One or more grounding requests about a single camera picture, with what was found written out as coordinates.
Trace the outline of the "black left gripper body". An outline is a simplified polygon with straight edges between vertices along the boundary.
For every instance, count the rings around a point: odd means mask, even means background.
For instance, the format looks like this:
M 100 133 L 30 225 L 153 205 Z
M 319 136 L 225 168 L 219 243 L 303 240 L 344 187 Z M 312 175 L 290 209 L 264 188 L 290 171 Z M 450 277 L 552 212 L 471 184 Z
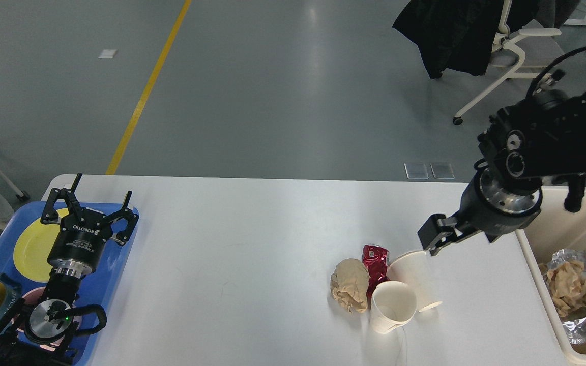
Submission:
M 84 210 L 83 220 L 69 213 L 61 218 L 58 236 L 47 262 L 53 268 L 67 268 L 78 263 L 83 268 L 83 275 L 94 273 L 111 235 L 111 223 L 107 222 L 106 213 Z

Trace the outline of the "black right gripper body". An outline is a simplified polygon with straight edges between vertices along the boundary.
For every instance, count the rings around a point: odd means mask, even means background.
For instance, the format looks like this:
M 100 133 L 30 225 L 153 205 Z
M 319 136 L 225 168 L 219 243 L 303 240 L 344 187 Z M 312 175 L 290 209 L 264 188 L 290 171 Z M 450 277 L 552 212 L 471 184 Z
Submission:
M 526 228 L 541 213 L 542 189 L 527 195 L 509 192 L 488 170 L 479 170 L 462 194 L 459 222 L 485 231 L 508 234 Z

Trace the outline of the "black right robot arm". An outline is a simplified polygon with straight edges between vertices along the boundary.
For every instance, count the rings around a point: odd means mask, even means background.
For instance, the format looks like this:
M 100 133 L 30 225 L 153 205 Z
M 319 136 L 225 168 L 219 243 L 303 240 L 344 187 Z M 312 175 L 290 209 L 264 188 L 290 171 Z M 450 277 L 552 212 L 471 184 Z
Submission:
M 463 190 L 458 211 L 432 214 L 417 232 L 423 250 L 442 248 L 483 232 L 490 243 L 526 228 L 543 202 L 542 180 L 568 185 L 566 211 L 580 211 L 586 188 L 586 91 L 568 97 L 546 89 L 547 72 L 586 52 L 574 49 L 548 64 L 532 81 L 523 100 L 490 116 L 478 137 L 482 158 Z

